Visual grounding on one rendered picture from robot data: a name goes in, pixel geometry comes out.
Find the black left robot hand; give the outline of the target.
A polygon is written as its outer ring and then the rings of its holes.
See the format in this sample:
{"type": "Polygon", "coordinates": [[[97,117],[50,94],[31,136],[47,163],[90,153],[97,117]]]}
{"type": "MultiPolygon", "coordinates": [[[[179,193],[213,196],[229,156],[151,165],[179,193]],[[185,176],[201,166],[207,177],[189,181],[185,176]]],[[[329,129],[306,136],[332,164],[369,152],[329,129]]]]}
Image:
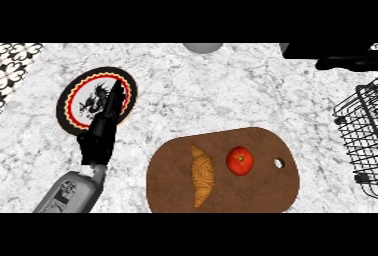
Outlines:
{"type": "Polygon", "coordinates": [[[108,165],[124,99],[123,84],[117,80],[106,97],[105,108],[95,115],[89,130],[77,136],[83,165],[108,165]]]}

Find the red tomato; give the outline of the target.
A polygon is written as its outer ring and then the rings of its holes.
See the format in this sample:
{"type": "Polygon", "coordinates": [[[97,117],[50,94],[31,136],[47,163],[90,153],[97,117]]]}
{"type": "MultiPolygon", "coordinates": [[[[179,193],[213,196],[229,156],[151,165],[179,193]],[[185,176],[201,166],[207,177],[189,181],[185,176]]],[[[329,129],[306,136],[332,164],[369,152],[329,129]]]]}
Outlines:
{"type": "Polygon", "coordinates": [[[251,171],[254,167],[254,156],[244,146],[236,146],[230,149],[226,156],[226,165],[236,176],[244,176],[251,171]]]}

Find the brown wooden cutting board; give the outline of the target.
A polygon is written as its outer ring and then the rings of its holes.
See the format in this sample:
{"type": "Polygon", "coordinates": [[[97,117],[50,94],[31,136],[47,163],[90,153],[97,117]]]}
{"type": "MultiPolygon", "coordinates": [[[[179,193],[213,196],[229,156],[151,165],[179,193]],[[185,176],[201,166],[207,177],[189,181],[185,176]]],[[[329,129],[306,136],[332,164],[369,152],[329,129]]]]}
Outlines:
{"type": "Polygon", "coordinates": [[[250,127],[223,132],[179,137],[155,151],[146,174],[146,196],[154,212],[282,212],[297,198],[300,177],[291,151],[269,130],[250,127]],[[213,158],[216,184],[199,207],[191,174],[195,145],[213,158]],[[226,165],[233,147],[245,147],[254,156],[254,166],[244,176],[226,165]]]}

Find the round dragon print plate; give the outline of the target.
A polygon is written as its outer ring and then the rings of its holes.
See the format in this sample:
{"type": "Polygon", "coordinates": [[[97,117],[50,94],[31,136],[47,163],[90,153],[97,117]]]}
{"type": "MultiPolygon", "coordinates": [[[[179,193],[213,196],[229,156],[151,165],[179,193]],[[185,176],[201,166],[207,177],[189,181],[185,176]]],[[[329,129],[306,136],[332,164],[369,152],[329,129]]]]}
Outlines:
{"type": "Polygon", "coordinates": [[[56,103],[56,119],[66,133],[77,136],[89,129],[96,114],[103,110],[117,81],[126,94],[118,122],[127,118],[137,99],[137,85],[120,68],[99,67],[84,72],[68,84],[56,103]]]}

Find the golden croissant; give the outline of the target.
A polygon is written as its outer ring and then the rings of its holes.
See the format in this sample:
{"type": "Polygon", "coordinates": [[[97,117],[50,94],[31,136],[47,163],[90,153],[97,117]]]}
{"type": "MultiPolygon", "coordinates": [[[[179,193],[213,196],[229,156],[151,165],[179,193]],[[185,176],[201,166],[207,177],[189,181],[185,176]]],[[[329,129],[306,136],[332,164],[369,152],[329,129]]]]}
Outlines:
{"type": "Polygon", "coordinates": [[[213,158],[207,154],[205,150],[196,145],[189,145],[192,154],[192,182],[195,187],[195,202],[193,206],[196,208],[204,204],[216,184],[216,170],[213,158]]]}

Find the black white patterned tile panel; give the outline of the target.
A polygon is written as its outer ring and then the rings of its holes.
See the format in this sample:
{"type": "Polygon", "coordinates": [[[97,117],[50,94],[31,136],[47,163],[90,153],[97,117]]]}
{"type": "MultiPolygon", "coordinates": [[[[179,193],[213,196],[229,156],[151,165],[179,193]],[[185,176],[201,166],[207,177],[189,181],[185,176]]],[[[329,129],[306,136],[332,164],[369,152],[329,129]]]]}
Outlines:
{"type": "Polygon", "coordinates": [[[41,50],[41,43],[0,43],[0,113],[10,102],[16,87],[25,79],[41,50]]]}

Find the grey round object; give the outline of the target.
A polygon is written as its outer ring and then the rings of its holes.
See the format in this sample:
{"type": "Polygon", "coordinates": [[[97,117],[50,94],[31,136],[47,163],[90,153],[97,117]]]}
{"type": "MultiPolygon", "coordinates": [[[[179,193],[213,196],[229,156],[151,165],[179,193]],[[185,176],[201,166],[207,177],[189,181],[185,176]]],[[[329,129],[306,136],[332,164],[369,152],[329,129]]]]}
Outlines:
{"type": "Polygon", "coordinates": [[[223,44],[222,43],[185,43],[183,46],[193,53],[210,54],[222,48],[223,44]]]}

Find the black appliance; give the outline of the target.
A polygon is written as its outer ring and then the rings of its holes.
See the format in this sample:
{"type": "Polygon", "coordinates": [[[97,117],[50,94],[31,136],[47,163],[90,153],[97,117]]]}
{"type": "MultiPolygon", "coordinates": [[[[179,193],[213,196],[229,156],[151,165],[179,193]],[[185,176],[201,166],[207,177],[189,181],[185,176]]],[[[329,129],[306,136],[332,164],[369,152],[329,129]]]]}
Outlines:
{"type": "Polygon", "coordinates": [[[317,70],[343,68],[353,72],[378,71],[378,50],[372,42],[281,43],[285,59],[313,59],[317,70]]]}

